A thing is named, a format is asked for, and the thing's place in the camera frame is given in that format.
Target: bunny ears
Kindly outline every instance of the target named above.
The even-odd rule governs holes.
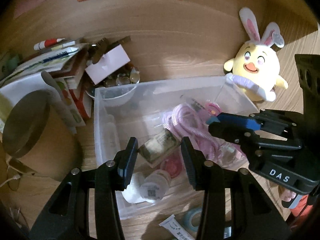
[[[275,44],[279,48],[283,48],[284,39],[280,34],[279,26],[275,22],[268,24],[262,39],[260,39],[257,20],[253,12],[249,8],[244,7],[239,11],[239,16],[251,41],[255,41],[258,44],[264,44],[268,47]]]

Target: clear plastic container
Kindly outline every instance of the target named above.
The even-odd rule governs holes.
[[[223,112],[249,115],[257,113],[255,105],[224,76],[192,77],[130,84],[120,87],[97,88],[94,102],[94,141],[97,165],[111,160],[125,149],[129,138],[136,137],[139,146],[163,129],[165,111],[184,103],[186,95],[198,102],[215,102]],[[146,161],[138,154],[135,172],[145,176],[152,172]],[[119,215],[127,219],[149,212],[152,205],[163,204],[188,195],[192,187],[183,171],[173,179],[170,189],[160,203],[142,202],[130,204],[121,192],[116,193]]]

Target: metal lid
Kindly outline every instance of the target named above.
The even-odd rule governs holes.
[[[26,155],[37,143],[49,118],[50,105],[44,91],[24,96],[4,125],[3,148],[14,158]]]

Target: cream tube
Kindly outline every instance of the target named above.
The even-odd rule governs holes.
[[[175,220],[174,215],[161,222],[159,226],[167,229],[178,240],[195,240],[184,228]]]

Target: orange beak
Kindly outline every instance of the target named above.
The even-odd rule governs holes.
[[[249,64],[243,64],[243,67],[246,71],[248,71],[250,73],[258,73],[259,72],[259,69],[256,68],[256,66],[252,62],[250,62]]]

